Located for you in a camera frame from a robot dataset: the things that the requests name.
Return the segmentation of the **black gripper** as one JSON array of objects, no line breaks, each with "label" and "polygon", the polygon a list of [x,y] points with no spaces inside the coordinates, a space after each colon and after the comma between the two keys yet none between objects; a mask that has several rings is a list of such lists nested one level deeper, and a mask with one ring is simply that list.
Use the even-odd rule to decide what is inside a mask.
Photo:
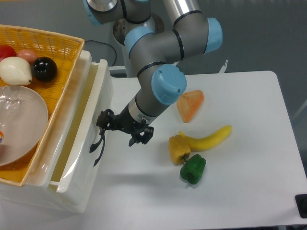
[{"label": "black gripper", "polygon": [[154,135],[154,127],[146,125],[145,121],[136,121],[129,112],[127,105],[122,112],[115,116],[111,109],[101,111],[96,126],[99,127],[99,135],[103,136],[106,130],[119,130],[131,134],[129,147],[134,144],[147,144]]}]

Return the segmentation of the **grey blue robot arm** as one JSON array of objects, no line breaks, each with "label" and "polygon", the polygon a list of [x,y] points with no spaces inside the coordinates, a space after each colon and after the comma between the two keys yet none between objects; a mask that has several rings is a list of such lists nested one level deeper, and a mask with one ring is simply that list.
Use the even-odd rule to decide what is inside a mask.
[{"label": "grey blue robot arm", "polygon": [[101,112],[97,120],[99,143],[107,130],[131,135],[130,145],[146,144],[153,136],[153,122],[185,91],[185,75],[175,62],[218,49],[223,31],[215,18],[205,18],[195,0],[164,2],[173,24],[171,30],[155,33],[147,25],[152,17],[148,0],[86,0],[84,7],[93,23],[104,24],[123,19],[126,28],[124,47],[140,83],[140,90],[115,115]]}]

